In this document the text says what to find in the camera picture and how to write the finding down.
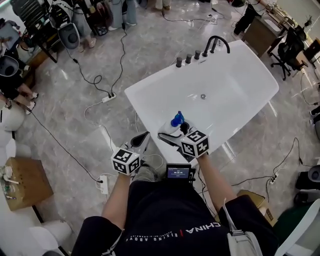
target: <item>faucet knob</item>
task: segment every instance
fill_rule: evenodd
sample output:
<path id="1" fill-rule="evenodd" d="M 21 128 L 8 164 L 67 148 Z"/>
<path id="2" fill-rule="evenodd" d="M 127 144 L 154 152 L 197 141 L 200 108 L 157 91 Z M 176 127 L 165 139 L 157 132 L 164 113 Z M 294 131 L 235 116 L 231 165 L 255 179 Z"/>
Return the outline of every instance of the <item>faucet knob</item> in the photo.
<path id="1" fill-rule="evenodd" d="M 187 64 L 190 64 L 191 63 L 191 58 L 192 58 L 192 55 L 189 53 L 186 55 L 186 59 L 185 59 L 185 63 Z"/>
<path id="2" fill-rule="evenodd" d="M 177 58 L 176 58 L 176 64 L 175 64 L 175 66 L 176 66 L 177 68 L 181 68 L 181 66 L 182 66 L 182 58 L 181 58 L 181 57 L 177 57 Z"/>
<path id="3" fill-rule="evenodd" d="M 196 51 L 195 51 L 195 54 L 194 54 L 194 59 L 195 59 L 195 60 L 199 60 L 199 58 L 200 58 L 200 53 L 201 53 L 201 51 L 199 51 L 199 50 L 196 50 Z"/>

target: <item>black chair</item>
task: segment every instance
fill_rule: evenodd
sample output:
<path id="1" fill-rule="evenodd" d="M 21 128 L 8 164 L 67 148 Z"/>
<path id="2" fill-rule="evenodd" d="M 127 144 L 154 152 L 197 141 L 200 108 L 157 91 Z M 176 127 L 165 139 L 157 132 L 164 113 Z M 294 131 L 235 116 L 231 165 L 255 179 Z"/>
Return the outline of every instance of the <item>black chair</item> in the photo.
<path id="1" fill-rule="evenodd" d="M 287 78 L 286 71 L 288 73 L 288 77 L 291 75 L 290 73 L 291 70 L 289 69 L 289 67 L 291 67 L 293 70 L 298 70 L 298 71 L 300 71 L 303 66 L 308 67 L 307 63 L 302 61 L 302 64 L 300 64 L 296 59 L 298 54 L 301 51 L 303 51 L 305 48 L 305 44 L 302 40 L 303 38 L 304 36 L 302 35 L 301 31 L 297 33 L 297 31 L 294 28 L 290 27 L 288 30 L 288 34 L 286 36 L 285 42 L 279 44 L 279 47 L 278 47 L 279 57 L 277 57 L 272 52 L 269 54 L 270 56 L 274 56 L 278 61 L 276 63 L 272 63 L 271 67 L 273 68 L 275 65 L 282 67 L 282 71 L 284 75 L 283 81 L 285 81 Z"/>

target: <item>gray tile floor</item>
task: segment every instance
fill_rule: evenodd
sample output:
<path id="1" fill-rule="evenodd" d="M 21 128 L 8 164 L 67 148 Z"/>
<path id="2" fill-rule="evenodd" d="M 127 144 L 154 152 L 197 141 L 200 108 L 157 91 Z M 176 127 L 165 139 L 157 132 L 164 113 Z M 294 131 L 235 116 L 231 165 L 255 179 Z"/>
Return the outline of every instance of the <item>gray tile floor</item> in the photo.
<path id="1" fill-rule="evenodd" d="M 127 30 L 123 39 L 125 56 L 123 74 L 114 87 L 117 99 L 99 104 L 87 112 L 88 119 L 103 124 L 115 145 L 120 146 L 135 133 L 135 111 L 124 94 L 124 89 L 141 79 L 167 67 L 179 54 L 203 50 L 211 35 L 224 36 L 227 41 L 232 37 L 233 21 L 238 21 L 238 12 L 220 0 L 224 14 L 230 19 L 220 19 L 217 25 L 196 20 L 194 22 L 169 22 L 160 12 L 137 8 L 138 25 Z M 221 15 L 213 12 L 209 3 L 194 0 L 173 0 L 168 19 L 205 19 L 208 14 L 215 18 Z M 102 75 L 97 86 L 110 90 L 110 85 L 120 74 L 120 43 L 124 32 L 119 29 L 97 39 L 96 47 L 83 53 L 71 52 L 79 60 L 83 74 L 90 81 Z M 315 130 L 309 125 L 308 106 L 302 98 L 301 74 L 282 80 L 282 70 L 271 68 L 272 59 L 264 55 L 261 60 L 279 84 L 279 92 L 244 128 L 224 145 L 218 148 L 211 159 L 231 184 L 245 179 L 269 176 L 289 152 L 294 138 L 300 141 L 301 158 L 307 165 L 316 163 L 319 156 L 319 141 Z M 311 83 L 304 77 L 302 86 L 309 102 L 319 100 L 317 81 L 312 69 L 308 70 Z M 60 143 L 82 163 L 95 178 L 100 174 L 114 173 L 110 163 L 112 151 L 108 147 L 108 136 L 102 127 L 92 125 L 84 119 L 86 107 L 98 103 L 107 96 L 80 76 L 78 66 L 64 50 L 58 55 L 58 64 L 47 59 L 36 71 L 37 83 L 34 88 L 39 93 L 35 116 L 52 132 Z M 140 131 L 144 126 L 137 118 Z M 80 231 L 82 221 L 92 215 L 100 215 L 106 198 L 95 187 L 88 174 L 54 141 L 36 119 L 29 115 L 16 136 L 21 143 L 31 147 L 32 157 L 40 159 L 46 171 L 54 196 L 38 205 L 46 221 L 66 220 L 74 231 L 71 240 L 65 244 L 71 250 Z M 148 154 L 159 153 L 154 143 Z M 157 156 L 149 161 L 158 166 Z M 292 204 L 296 191 L 294 188 L 297 174 L 307 168 L 299 165 L 298 146 L 295 144 L 290 156 L 281 166 L 279 177 L 274 185 L 268 186 L 270 205 L 275 215 Z M 236 191 L 247 189 L 266 196 L 267 179 L 247 181 L 235 186 Z M 110 189 L 115 178 L 109 179 Z M 201 184 L 195 183 L 197 191 Z"/>

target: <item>cardboard box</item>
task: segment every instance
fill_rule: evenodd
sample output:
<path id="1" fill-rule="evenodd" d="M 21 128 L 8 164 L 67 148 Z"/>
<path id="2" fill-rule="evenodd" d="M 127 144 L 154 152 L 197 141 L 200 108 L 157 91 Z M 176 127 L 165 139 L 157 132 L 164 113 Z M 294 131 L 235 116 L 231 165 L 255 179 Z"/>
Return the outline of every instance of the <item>cardboard box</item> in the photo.
<path id="1" fill-rule="evenodd" d="M 5 166 L 12 168 L 10 179 L 19 182 L 10 183 L 7 192 L 8 196 L 15 198 L 6 199 L 11 211 L 31 207 L 54 194 L 40 160 L 10 157 Z"/>
<path id="2" fill-rule="evenodd" d="M 238 197 L 243 195 L 248 195 L 251 198 L 255 206 L 259 209 L 259 211 L 262 213 L 262 215 L 265 217 L 265 219 L 270 223 L 272 227 L 276 224 L 278 220 L 271 213 L 269 204 L 263 196 L 248 190 L 240 190 L 237 194 Z"/>

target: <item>black faucet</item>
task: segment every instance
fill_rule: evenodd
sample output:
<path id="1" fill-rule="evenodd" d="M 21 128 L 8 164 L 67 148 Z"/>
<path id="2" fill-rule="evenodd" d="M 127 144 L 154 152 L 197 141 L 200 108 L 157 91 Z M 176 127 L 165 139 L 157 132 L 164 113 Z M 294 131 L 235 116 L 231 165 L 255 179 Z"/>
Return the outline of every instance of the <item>black faucet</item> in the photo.
<path id="1" fill-rule="evenodd" d="M 209 47 L 210 47 L 210 44 L 211 44 L 212 39 L 214 39 L 214 42 L 213 42 L 213 46 L 212 46 L 212 48 L 211 48 L 211 50 L 210 50 L 210 53 L 213 54 L 213 53 L 215 52 L 215 48 L 216 48 L 216 46 L 217 46 L 217 43 L 218 43 L 218 40 L 219 40 L 219 39 L 220 39 L 222 42 L 224 42 L 224 44 L 225 44 L 225 46 L 226 46 L 226 52 L 227 52 L 228 54 L 230 53 L 230 46 L 229 46 L 228 42 L 227 42 L 224 38 L 222 38 L 222 37 L 220 37 L 220 36 L 213 35 L 213 36 L 211 36 L 211 37 L 209 38 L 208 43 L 206 44 L 205 50 L 204 50 L 204 52 L 202 53 L 202 56 L 203 56 L 203 57 L 207 57 L 207 56 L 208 56 L 208 50 L 209 50 Z"/>

